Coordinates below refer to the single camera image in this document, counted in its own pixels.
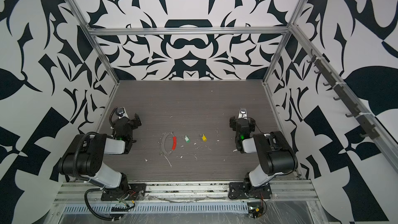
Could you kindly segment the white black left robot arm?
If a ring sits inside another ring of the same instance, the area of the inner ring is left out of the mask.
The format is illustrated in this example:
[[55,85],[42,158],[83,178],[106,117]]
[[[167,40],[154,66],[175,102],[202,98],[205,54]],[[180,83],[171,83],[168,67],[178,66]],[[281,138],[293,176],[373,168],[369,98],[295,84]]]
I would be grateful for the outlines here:
[[133,131],[142,125],[142,121],[138,114],[130,119],[123,108],[116,108],[115,114],[118,119],[112,120],[114,114],[109,118],[112,135],[88,132],[75,136],[60,158],[57,169],[62,175],[124,195],[130,190],[126,175],[107,166],[104,156],[127,155],[136,142]]

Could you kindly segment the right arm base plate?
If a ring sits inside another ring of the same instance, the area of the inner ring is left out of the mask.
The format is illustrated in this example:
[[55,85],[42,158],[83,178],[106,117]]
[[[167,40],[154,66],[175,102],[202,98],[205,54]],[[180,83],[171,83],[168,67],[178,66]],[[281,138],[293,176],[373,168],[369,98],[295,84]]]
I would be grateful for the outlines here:
[[249,187],[244,183],[229,183],[228,198],[230,200],[243,199],[270,199],[272,190],[270,185],[262,187]]

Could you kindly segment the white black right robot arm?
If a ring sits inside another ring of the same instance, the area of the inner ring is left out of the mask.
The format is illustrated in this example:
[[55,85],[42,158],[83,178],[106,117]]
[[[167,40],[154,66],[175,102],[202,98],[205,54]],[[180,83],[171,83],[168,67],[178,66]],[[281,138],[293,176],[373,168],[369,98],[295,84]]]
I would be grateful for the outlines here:
[[259,159],[259,165],[244,179],[244,194],[253,197],[275,177],[289,175],[297,169],[296,155],[282,132],[252,134],[257,123],[250,117],[231,117],[229,125],[235,131],[237,151],[255,153]]

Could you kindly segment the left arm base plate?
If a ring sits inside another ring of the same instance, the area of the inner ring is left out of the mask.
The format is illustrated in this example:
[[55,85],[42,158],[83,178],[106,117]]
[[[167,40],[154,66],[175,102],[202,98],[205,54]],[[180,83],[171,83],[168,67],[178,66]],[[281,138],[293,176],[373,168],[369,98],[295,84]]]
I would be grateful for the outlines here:
[[101,196],[102,201],[117,201],[119,199],[123,200],[138,200],[141,197],[144,197],[146,194],[146,184],[145,183],[133,183],[129,184],[124,189],[122,188],[114,188],[108,189],[106,188]]

